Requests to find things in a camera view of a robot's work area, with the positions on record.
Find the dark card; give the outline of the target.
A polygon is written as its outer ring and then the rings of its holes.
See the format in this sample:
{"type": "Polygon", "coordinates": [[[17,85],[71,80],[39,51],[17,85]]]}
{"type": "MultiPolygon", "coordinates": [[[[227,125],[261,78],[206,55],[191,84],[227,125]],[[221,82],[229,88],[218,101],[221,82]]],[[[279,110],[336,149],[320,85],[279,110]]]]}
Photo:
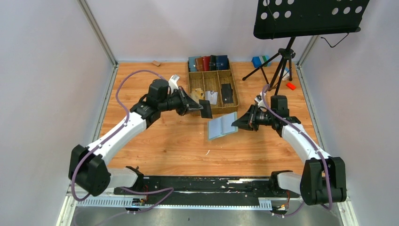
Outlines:
{"type": "Polygon", "coordinates": [[[200,99],[199,104],[202,106],[202,109],[200,110],[201,117],[205,119],[212,119],[213,114],[210,102],[208,100],[200,99]]]}

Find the grey credit card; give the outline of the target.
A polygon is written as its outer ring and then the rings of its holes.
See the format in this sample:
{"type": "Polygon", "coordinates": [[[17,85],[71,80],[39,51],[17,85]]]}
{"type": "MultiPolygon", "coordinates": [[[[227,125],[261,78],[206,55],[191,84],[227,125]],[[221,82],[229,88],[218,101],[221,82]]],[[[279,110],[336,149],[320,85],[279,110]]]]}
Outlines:
{"type": "Polygon", "coordinates": [[[218,103],[218,92],[210,90],[205,91],[205,100],[209,101],[211,105],[217,105],[218,103]]]}

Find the green card holder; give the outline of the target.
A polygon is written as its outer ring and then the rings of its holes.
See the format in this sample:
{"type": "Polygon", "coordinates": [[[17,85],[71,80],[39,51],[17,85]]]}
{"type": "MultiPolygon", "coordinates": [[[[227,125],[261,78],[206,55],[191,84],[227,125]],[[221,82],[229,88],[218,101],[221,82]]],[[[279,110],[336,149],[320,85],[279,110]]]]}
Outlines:
{"type": "Polygon", "coordinates": [[[237,120],[237,112],[225,114],[221,117],[212,119],[207,123],[208,140],[224,137],[238,132],[238,127],[232,126],[237,120]]]}

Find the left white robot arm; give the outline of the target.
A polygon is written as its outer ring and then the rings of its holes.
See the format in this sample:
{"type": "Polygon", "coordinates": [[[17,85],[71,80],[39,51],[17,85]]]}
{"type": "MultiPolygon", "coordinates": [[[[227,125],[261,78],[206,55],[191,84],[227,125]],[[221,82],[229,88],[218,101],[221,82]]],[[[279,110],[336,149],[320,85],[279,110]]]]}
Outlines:
{"type": "Polygon", "coordinates": [[[162,112],[175,110],[184,116],[203,109],[203,105],[194,101],[175,82],[154,80],[147,94],[128,109],[125,118],[114,128],[87,146],[76,145],[73,148],[68,172],[72,186],[78,185],[92,196],[98,196],[108,188],[135,187],[139,172],[132,167],[108,168],[114,156],[157,121],[162,112]]]}

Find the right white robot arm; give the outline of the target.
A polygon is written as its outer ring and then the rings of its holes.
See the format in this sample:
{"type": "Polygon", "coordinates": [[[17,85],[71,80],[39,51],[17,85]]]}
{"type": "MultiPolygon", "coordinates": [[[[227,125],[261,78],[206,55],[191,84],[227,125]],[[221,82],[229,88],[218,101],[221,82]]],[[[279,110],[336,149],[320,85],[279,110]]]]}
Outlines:
{"type": "Polygon", "coordinates": [[[275,194],[290,191],[300,195],[305,204],[328,205],[347,198],[345,163],[340,157],[325,152],[305,131],[300,120],[290,116],[286,96],[271,96],[271,105],[258,95],[256,104],[232,123],[239,129],[257,131],[270,126],[291,145],[304,163],[302,174],[291,170],[271,174],[271,191],[275,194]]]}

